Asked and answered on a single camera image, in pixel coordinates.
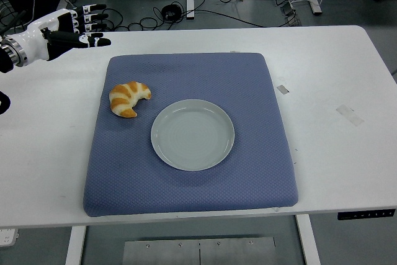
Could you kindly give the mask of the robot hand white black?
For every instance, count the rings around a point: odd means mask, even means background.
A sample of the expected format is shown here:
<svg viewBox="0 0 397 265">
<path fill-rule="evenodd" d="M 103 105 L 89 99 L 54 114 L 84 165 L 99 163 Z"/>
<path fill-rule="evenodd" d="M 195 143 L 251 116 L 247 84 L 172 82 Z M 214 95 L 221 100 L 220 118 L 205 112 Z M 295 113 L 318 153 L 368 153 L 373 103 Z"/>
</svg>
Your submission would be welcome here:
<svg viewBox="0 0 397 265">
<path fill-rule="evenodd" d="M 18 43 L 19 63 L 25 66 L 36 60 L 50 61 L 73 48 L 104 47 L 111 41 L 102 33 L 104 24 L 98 21 L 108 17 L 105 4 L 90 4 L 74 9 L 60 9 L 41 17 L 14 37 Z"/>
</svg>

